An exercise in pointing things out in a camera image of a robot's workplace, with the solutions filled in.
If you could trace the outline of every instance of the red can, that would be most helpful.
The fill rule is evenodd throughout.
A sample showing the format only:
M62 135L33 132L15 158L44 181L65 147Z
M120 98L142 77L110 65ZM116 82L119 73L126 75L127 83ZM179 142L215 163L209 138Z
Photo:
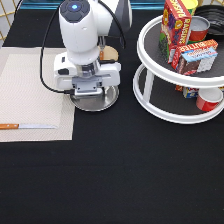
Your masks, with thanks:
M222 101L223 93L219 88L200 89L196 105L200 110L211 111Z
M192 16L188 44L204 41L209 27L210 23L207 19L201 16Z

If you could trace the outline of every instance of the grocery item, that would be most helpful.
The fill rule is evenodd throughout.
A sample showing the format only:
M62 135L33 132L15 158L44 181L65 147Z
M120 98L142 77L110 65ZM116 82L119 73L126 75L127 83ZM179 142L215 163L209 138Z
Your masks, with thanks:
M198 1L197 0L181 0L181 1L187 8L188 12L193 16L198 6Z
M200 110L211 111L222 101L223 93L219 88L200 89L196 105Z
M176 85L175 90L177 90L179 92L182 92L183 91L183 86Z
M159 48L168 63L172 62L176 48L186 45L191 18L181 0L166 0Z
M197 49L206 49L212 47L214 50L217 49L218 43L214 40L207 40L200 43L190 44L186 46L180 46L176 49L173 61L172 61L172 67L175 70L178 70L178 64L181 57L181 54L190 50L197 50Z
M198 96L198 90L196 88L183 87L183 95L185 98L194 98Z
M204 72L211 69L218 53L212 48L190 50L181 54L177 72L183 75L191 75L196 72Z
M189 35L188 44L204 41L208 33L209 27L210 27L210 22L207 19L201 16L193 16L191 20L190 31L189 31L190 35Z

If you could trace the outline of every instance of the wire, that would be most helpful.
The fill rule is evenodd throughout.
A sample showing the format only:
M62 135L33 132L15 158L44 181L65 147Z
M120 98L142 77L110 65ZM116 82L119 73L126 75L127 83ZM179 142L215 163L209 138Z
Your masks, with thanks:
M123 49L125 49L126 48L126 40L125 40L125 37L124 37L124 32L122 30L121 24L119 23L116 15L111 11L111 9L104 2L102 2L101 0L98 0L98 3L100 3L104 8L107 9L107 11L111 14L111 16L113 17L114 21L116 22L116 24L117 24L117 26L118 26L118 28L120 30L122 39L123 39L123 44L122 44L122 42L120 40L121 46L122 46Z
M61 4L57 7L56 11L54 12L54 14L52 15L51 17L51 20L48 24L48 27L47 27L47 30L46 30L46 33L45 33L45 36L44 36L44 40L43 40L43 43L42 43L42 47L41 47L41 53L40 53L40 80L42 82L42 84L50 91L52 92L55 92L55 93L64 93L64 94L69 94L71 91L70 90L64 90L64 91L59 91L59 90L55 90L55 89L52 89L50 88L49 86L47 86L47 84L44 82L43 80L43 74L42 74L42 70L43 70L43 54L44 54L44 47L45 47L45 42L46 42L46 39L47 39L47 36L48 36L48 33L49 33L49 30L50 30L50 27L51 27L51 24L54 20L54 17L56 16Z
M22 3L23 3L23 0L20 0L20 1L18 2L17 6L16 6L15 13L14 13L14 18L15 18L15 16L16 16L16 13L17 13L17 11L19 10L20 6L22 5Z

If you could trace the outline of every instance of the food box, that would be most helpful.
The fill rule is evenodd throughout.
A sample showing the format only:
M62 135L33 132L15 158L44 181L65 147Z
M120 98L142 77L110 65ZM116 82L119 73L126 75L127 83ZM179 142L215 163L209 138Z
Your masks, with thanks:
M212 48L190 50L181 54L177 72L182 75L191 75L211 69L218 53Z
M192 16L181 0L166 0L160 31L159 48L168 63L175 50L186 45Z
M183 91L183 86L176 85L175 90L179 91L179 92L182 92Z
M193 98L198 96L198 90L196 88L183 87L183 95L185 98Z
M203 42L199 42L195 44L189 44L186 46L177 47L173 57L172 67L175 70L178 70L178 64L179 64L180 56L182 53L186 51L190 51L190 50L205 49L210 47L216 50L218 47L218 43L215 40L207 40L207 41L203 41Z

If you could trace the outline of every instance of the product label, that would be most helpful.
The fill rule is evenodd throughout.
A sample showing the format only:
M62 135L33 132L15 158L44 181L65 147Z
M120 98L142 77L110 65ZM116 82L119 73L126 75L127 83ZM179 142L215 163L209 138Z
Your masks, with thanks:
M175 49L186 44L191 18L181 0L166 0L159 47L168 63L173 61Z

